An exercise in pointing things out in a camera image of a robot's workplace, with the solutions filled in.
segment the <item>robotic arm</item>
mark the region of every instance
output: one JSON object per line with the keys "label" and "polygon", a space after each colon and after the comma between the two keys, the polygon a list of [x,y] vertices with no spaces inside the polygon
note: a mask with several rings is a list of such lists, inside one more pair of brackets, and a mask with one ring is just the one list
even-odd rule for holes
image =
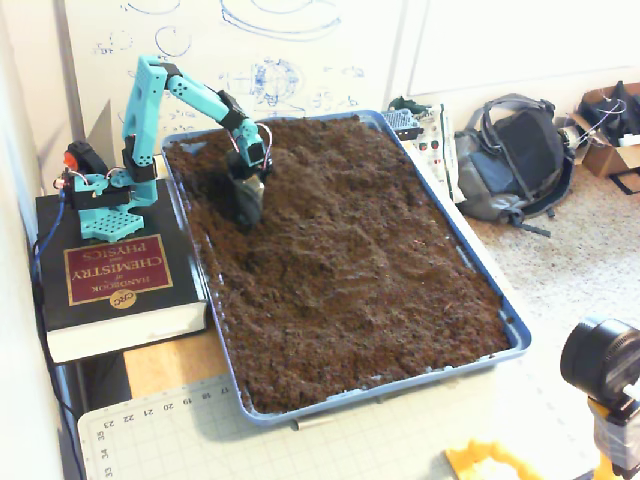
{"label": "robotic arm", "polygon": [[75,148],[67,152],[71,158],[66,157],[69,160],[66,163],[71,163],[73,170],[78,169],[79,163],[93,165],[85,169],[88,174],[65,182],[71,185],[68,193],[80,214],[82,238],[113,242],[144,226],[144,219],[129,210],[152,205],[158,198],[153,149],[165,90],[211,117],[230,133],[236,152],[227,155],[227,164],[236,187],[241,211],[239,221],[251,226],[259,221],[264,181],[271,163],[269,148],[265,151],[258,134],[258,124],[247,118],[235,99],[224,91],[214,92],[171,63],[162,63],[154,56],[141,56],[122,130],[125,168],[106,174],[105,168],[95,168],[95,162],[88,163],[96,156],[95,152],[86,144],[76,143]]}

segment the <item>blue tray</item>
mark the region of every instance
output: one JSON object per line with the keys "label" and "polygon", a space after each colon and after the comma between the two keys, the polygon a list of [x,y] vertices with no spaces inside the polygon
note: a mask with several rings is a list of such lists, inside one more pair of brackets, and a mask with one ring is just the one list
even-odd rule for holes
{"label": "blue tray", "polygon": [[[374,112],[372,110],[362,110],[357,112],[338,113],[338,114],[323,115],[323,116],[311,117],[311,118],[314,120],[332,120],[336,118],[350,117],[353,115],[358,115],[360,117],[360,121],[367,124],[370,128],[376,129],[378,131],[384,132],[387,135],[389,135],[389,137],[400,148],[402,148],[403,151],[405,151],[404,148],[402,147],[402,144],[400,143],[400,140],[398,140],[398,137],[394,134],[393,130],[391,130],[387,122],[384,120],[384,117],[378,112]],[[269,120],[273,120],[273,118],[264,120],[264,122],[268,122]],[[208,133],[211,131],[215,131],[215,130],[210,130],[207,132],[203,131],[203,132],[188,132],[188,133],[175,134],[175,135],[166,137],[163,141],[162,154],[163,154],[165,163],[167,163],[167,171],[169,172],[169,176],[173,180],[173,182],[168,182],[168,183],[171,187],[170,190],[172,190],[172,195],[174,196],[175,204],[176,205],[180,204],[182,206],[183,215],[184,215],[184,206],[185,206],[184,200],[186,197],[184,196],[184,190],[182,189],[182,186],[176,183],[175,179],[173,178],[171,168],[169,167],[166,156],[164,154],[164,147],[169,146],[169,144],[174,142],[181,143],[183,140],[198,137],[204,133]],[[198,149],[200,149],[203,145],[204,143],[192,143],[192,144],[183,144],[182,146],[186,151],[190,151],[194,153],[194,152],[197,152]],[[373,397],[388,395],[389,393],[398,392],[400,390],[406,390],[406,389],[415,387],[417,385],[424,385],[426,383],[435,382],[437,380],[442,380],[444,378],[453,377],[456,375],[462,375],[465,373],[472,372],[474,370],[487,368],[497,363],[504,362],[505,360],[511,360],[511,359],[517,358],[522,354],[524,354],[525,350],[529,348],[529,345],[531,344],[531,333],[527,328],[527,326],[523,323],[518,313],[515,311],[511,301],[508,298],[508,292],[504,292],[502,290],[502,288],[499,286],[496,279],[490,275],[487,265],[483,263],[483,261],[481,260],[477,252],[473,250],[469,242],[469,238],[467,238],[468,236],[470,236],[470,233],[469,233],[470,229],[461,228],[461,225],[459,225],[462,222],[466,224],[466,221],[461,216],[457,214],[452,215],[450,212],[448,212],[447,211],[448,209],[445,208],[443,203],[438,199],[438,196],[434,193],[434,190],[429,185],[427,179],[420,173],[419,168],[416,168],[416,172],[420,177],[420,179],[422,180],[422,183],[429,197],[438,205],[438,208],[440,209],[440,211],[445,215],[445,217],[449,221],[449,224],[451,225],[451,228],[453,229],[460,243],[460,247],[458,247],[458,250],[460,254],[463,256],[463,258],[465,259],[465,262],[468,263],[470,268],[474,268],[476,271],[481,272],[487,278],[489,284],[491,285],[491,288],[502,298],[502,308],[500,309],[499,312],[496,312],[496,314],[499,315],[502,322],[504,323],[504,330],[511,344],[511,348],[508,350],[504,350],[502,352],[495,353],[493,355],[487,355],[467,365],[462,365],[455,368],[445,367],[439,370],[432,370],[431,368],[425,367],[425,373],[415,377],[407,378],[404,380],[398,380],[392,383],[387,383],[385,385],[380,385],[378,387],[370,388],[367,390],[357,389],[357,390],[351,390],[348,392],[339,393],[337,395],[328,397],[323,402],[316,403],[308,407],[300,408],[298,410],[292,410],[290,412],[264,414],[264,413],[259,413],[254,409],[247,410],[244,404],[242,403],[243,392],[241,392],[240,389],[238,388],[238,384],[237,384],[234,370],[233,370],[233,365],[231,364],[231,360],[229,358],[229,352],[227,350],[227,346],[224,341],[224,335],[222,334],[222,329],[226,328],[224,325],[224,314],[220,311],[219,304],[217,304],[217,302],[214,301],[214,299],[217,297],[217,293],[209,292],[209,300],[212,305],[212,311],[213,311],[216,328],[218,330],[218,335],[220,336],[220,339],[222,341],[222,348],[224,350],[224,355],[227,360],[229,371],[231,372],[231,378],[233,379],[234,385],[236,387],[235,394],[240,404],[240,408],[242,409],[242,412],[251,422],[261,426],[269,426],[277,423],[300,419],[301,417],[306,417],[308,415],[316,414],[318,412],[343,407],[350,403],[362,401],[365,399],[370,399]],[[184,215],[184,218],[181,219],[181,223],[186,228],[186,215]]]}

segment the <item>dark brown soil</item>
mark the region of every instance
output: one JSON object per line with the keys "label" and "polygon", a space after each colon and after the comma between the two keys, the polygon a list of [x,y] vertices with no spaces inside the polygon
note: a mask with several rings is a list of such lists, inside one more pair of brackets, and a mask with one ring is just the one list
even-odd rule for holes
{"label": "dark brown soil", "polygon": [[224,132],[197,139],[207,144],[195,156],[177,145],[167,155],[196,242],[213,246],[201,258],[256,410],[290,411],[509,348],[499,298],[465,267],[388,137],[356,117],[270,125],[275,171],[249,232],[233,221]]}

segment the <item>book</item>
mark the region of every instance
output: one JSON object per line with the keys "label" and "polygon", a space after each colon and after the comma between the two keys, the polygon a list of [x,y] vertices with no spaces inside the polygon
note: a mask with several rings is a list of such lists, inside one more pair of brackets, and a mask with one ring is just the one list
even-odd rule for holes
{"label": "book", "polygon": [[[51,356],[64,363],[197,332],[207,289],[177,196],[158,180],[158,200],[132,209],[144,228],[107,243],[83,240],[67,205],[42,252],[44,323]],[[38,197],[41,235],[58,213],[57,195]]]}

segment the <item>electronic device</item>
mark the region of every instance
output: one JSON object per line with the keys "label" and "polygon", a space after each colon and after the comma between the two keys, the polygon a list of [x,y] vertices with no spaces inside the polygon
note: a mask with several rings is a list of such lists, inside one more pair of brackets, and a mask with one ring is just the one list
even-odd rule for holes
{"label": "electronic device", "polygon": [[560,372],[589,397],[600,466],[580,479],[630,480],[640,471],[640,331],[612,318],[586,318],[571,332]]}

